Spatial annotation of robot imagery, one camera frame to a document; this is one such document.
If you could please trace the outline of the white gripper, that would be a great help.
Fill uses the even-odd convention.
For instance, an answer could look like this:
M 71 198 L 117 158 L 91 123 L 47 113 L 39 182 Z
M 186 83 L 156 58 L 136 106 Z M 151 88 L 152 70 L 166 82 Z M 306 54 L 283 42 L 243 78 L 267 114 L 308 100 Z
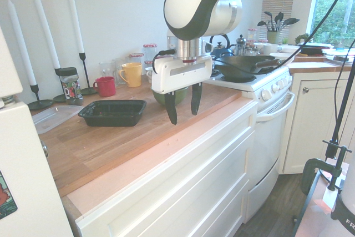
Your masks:
M 210 78 L 212 58 L 210 55 L 197 57 L 193 65 L 184 65 L 181 59 L 173 57 L 158 58 L 152 73 L 151 88 L 164 94 L 165 108 L 172 124 L 177 124 L 175 91 L 192 86 L 191 112 L 197 115 L 202 95 L 202 82 Z

